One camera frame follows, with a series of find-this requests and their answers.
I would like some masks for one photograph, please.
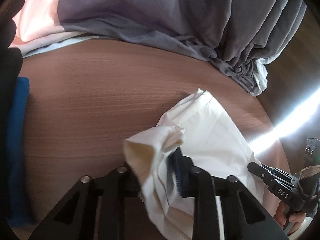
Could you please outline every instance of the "blue cloth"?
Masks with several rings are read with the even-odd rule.
[[[25,191],[22,149],[23,119],[29,95],[29,79],[18,77],[7,120],[6,158],[9,170],[8,190],[12,213],[7,217],[12,227],[33,223],[30,203]]]

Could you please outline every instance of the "silver bolt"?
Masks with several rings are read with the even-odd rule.
[[[119,172],[119,173],[124,173],[124,172],[126,172],[128,169],[126,168],[126,167],[124,167],[124,166],[120,166],[118,169],[117,169],[117,172]]]
[[[200,169],[199,167],[193,167],[193,168],[191,169],[191,171],[192,171],[193,173],[200,173],[200,172],[201,172],[201,169]]]
[[[88,183],[91,180],[91,178],[89,176],[83,176],[81,177],[80,181],[82,183]]]
[[[236,176],[233,176],[233,175],[228,176],[227,179],[230,182],[237,182],[238,181],[238,178]]]

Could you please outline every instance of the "cream cloth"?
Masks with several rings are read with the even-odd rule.
[[[264,184],[247,170],[248,163],[261,163],[219,102],[198,89],[164,113],[156,127],[124,141],[125,158],[139,179],[148,216],[165,238],[192,239],[194,200],[179,196],[168,165],[167,157],[178,146],[212,176],[235,175],[262,202]]]

